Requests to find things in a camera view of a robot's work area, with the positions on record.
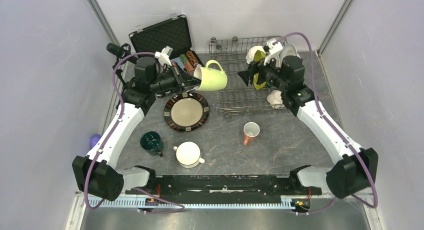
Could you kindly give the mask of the dark striped plate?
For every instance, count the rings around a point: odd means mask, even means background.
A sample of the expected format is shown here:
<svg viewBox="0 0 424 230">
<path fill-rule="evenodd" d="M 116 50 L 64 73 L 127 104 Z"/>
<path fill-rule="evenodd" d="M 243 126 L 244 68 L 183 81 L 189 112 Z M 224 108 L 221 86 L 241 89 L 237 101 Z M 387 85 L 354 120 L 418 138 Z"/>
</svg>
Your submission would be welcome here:
<svg viewBox="0 0 424 230">
<path fill-rule="evenodd" d="M 204 96 L 195 92 L 182 92 L 167 101 L 163 117 L 171 129 L 191 132 L 205 125 L 210 111 L 209 103 Z"/>
</svg>

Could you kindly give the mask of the light green mug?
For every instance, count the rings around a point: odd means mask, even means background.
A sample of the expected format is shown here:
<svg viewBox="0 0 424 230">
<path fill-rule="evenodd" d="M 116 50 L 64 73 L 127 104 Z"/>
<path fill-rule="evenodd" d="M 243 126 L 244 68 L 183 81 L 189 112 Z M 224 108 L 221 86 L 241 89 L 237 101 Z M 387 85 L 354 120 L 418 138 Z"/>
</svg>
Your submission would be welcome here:
<svg viewBox="0 0 424 230">
<path fill-rule="evenodd" d="M 193 76 L 200 79 L 200 85 L 195 86 L 197 91 L 218 91 L 228 84 L 225 70 L 216 60 L 209 60 L 204 67 L 196 67 Z"/>
</svg>

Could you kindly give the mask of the white plain plate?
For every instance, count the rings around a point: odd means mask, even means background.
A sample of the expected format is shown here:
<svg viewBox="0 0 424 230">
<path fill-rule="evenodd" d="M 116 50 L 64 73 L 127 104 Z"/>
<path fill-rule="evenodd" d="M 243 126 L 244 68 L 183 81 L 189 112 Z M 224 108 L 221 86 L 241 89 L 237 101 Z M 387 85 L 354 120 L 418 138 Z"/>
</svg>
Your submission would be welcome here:
<svg viewBox="0 0 424 230">
<path fill-rule="evenodd" d="M 281 67 L 283 65 L 283 59 L 286 56 L 297 56 L 301 59 L 301 56 L 299 55 L 296 46 L 292 43 L 287 43 L 283 46 L 282 51 L 279 54 L 279 66 Z"/>
</svg>

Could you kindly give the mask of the small white cup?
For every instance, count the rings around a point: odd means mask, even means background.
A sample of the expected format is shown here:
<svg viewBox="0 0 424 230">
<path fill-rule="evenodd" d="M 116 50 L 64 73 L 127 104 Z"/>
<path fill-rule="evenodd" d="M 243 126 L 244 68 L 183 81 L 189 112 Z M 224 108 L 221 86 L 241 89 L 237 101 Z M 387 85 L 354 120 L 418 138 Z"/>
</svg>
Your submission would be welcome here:
<svg viewBox="0 0 424 230">
<path fill-rule="evenodd" d="M 266 100 L 272 108 L 278 109 L 285 107 L 285 105 L 283 104 L 281 93 L 281 91 L 273 90 L 271 93 L 268 94 Z"/>
</svg>

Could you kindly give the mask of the white two-handled soup cup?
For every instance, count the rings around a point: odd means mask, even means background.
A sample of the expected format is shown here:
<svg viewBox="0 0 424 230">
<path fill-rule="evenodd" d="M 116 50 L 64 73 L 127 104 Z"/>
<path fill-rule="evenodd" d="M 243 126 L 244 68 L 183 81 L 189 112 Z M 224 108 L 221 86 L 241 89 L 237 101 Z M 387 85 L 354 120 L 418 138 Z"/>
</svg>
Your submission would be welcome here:
<svg viewBox="0 0 424 230">
<path fill-rule="evenodd" d="M 194 142 L 184 142 L 179 146 L 174 146 L 173 150 L 178 163 L 184 168 L 194 168 L 199 164 L 205 163 L 199 146 Z"/>
</svg>

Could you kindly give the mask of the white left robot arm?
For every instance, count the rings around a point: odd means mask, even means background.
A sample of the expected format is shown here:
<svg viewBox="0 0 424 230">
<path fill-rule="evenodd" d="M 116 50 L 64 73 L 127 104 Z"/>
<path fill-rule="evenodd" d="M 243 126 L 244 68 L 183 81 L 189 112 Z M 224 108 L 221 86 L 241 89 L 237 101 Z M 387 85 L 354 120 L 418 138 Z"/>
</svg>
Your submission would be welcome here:
<svg viewBox="0 0 424 230">
<path fill-rule="evenodd" d="M 104 135 L 86 156 L 76 156 L 72 162 L 78 189 L 83 192 L 85 204 L 90 209 L 99 207 L 90 205 L 90 194 L 102 201 L 114 201 L 126 190 L 135 188 L 149 194 L 157 188 L 157 180 L 152 177 L 154 170 L 135 166 L 116 171 L 115 167 L 123 147 L 155 102 L 156 95 L 184 87 L 176 78 L 178 67 L 169 60 L 160 60 L 160 63 L 167 64 L 171 71 L 152 83 L 141 82 L 140 87 L 131 87 L 118 94 L 118 113 Z"/>
</svg>

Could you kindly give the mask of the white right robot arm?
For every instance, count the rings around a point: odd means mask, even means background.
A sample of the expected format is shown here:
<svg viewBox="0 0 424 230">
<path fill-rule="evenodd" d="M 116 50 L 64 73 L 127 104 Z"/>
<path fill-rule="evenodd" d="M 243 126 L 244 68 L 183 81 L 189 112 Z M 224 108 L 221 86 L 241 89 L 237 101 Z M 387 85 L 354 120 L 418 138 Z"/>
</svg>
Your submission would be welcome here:
<svg viewBox="0 0 424 230">
<path fill-rule="evenodd" d="M 317 187 L 342 199 L 369 187 L 376 197 L 377 152 L 364 149 L 332 120 L 314 91 L 304 83 L 302 59 L 286 56 L 280 67 L 276 59 L 246 62 L 247 69 L 238 72 L 244 83 L 266 83 L 280 91 L 283 105 L 314 133 L 334 163 L 330 170 L 312 166 L 296 169 L 296 176 L 288 181 L 290 190 L 301 194 L 308 187 Z"/>
</svg>

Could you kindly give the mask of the white scalloped bowl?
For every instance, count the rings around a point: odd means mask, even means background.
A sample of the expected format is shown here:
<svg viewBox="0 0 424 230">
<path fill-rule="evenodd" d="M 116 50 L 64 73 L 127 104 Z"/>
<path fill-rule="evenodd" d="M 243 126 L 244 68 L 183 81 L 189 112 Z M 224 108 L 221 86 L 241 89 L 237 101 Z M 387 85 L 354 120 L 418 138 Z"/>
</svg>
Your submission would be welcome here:
<svg viewBox="0 0 424 230">
<path fill-rule="evenodd" d="M 254 46 L 249 49 L 245 60 L 247 64 L 250 64 L 252 61 L 259 61 L 266 57 L 263 46 Z"/>
</svg>

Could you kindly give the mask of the dark green mug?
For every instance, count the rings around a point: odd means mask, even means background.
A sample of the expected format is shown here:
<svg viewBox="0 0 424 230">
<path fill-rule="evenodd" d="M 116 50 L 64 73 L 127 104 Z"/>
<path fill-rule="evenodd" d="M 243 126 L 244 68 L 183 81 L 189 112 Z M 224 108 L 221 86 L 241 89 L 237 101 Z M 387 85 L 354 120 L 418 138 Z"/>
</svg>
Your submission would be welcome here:
<svg viewBox="0 0 424 230">
<path fill-rule="evenodd" d="M 140 138 L 140 146 L 148 154 L 163 157 L 164 142 L 161 136 L 155 131 L 149 131 Z"/>
</svg>

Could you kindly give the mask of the orange mug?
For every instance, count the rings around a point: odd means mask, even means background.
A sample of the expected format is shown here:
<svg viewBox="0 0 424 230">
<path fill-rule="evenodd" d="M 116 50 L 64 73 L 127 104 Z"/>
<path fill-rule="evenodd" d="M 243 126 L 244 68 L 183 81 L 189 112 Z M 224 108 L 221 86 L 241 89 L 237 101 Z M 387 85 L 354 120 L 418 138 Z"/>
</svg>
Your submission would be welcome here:
<svg viewBox="0 0 424 230">
<path fill-rule="evenodd" d="M 243 127 L 243 133 L 244 133 L 244 145 L 247 145 L 249 141 L 257 137 L 260 133 L 260 127 L 255 122 L 248 122 Z"/>
</svg>

